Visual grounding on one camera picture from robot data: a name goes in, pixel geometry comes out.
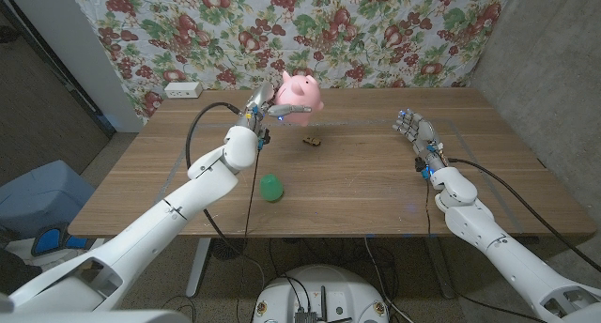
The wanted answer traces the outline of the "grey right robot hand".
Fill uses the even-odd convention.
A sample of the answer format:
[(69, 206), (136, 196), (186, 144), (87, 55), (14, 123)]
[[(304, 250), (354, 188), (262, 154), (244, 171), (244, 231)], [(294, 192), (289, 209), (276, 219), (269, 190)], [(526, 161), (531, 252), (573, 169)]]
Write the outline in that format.
[(432, 123), (419, 113), (407, 109), (398, 113), (393, 129), (407, 138), (416, 154), (415, 169), (425, 179), (448, 166), (443, 143)]

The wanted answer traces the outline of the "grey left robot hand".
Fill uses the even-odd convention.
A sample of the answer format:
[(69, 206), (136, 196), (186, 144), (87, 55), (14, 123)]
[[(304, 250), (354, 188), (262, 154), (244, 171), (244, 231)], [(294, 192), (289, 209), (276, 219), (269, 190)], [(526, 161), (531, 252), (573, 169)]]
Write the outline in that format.
[(267, 115), (283, 118), (290, 114), (308, 114), (312, 111), (310, 106), (294, 104), (276, 104), (274, 100), (274, 85), (265, 82), (259, 86), (247, 100), (244, 108), (239, 112), (236, 126), (249, 129), (259, 138), (262, 138), (262, 120)]

